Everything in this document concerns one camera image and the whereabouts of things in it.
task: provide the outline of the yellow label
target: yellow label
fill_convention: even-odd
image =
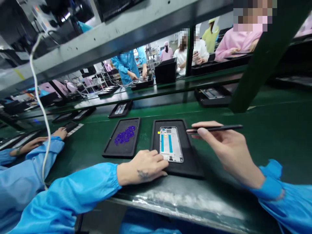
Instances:
[[[25,80],[25,78],[23,77],[22,73],[20,73],[19,70],[13,69],[20,77],[21,80]]]

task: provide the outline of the purple screws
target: purple screws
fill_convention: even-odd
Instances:
[[[129,142],[130,138],[134,137],[135,130],[136,130],[135,126],[130,126],[124,132],[119,133],[114,140],[115,145],[117,146],[118,144]]]

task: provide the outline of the fingernail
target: fingernail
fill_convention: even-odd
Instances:
[[[199,135],[201,135],[201,134],[205,134],[206,133],[206,129],[204,129],[204,128],[199,128],[198,130],[197,130],[197,133],[199,134]]]

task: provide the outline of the stylus pen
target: stylus pen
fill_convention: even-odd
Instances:
[[[197,133],[197,130],[201,127],[189,128],[186,130],[186,133]],[[215,127],[204,127],[209,132],[216,132],[216,131],[226,131],[226,130],[235,130],[243,128],[243,125],[236,124],[236,125],[224,125],[224,126],[215,126]]]

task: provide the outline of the metal shelf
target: metal shelf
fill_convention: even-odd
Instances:
[[[96,64],[233,10],[233,0],[145,0],[34,61],[38,82]],[[0,75],[0,97],[33,85],[30,65]]]

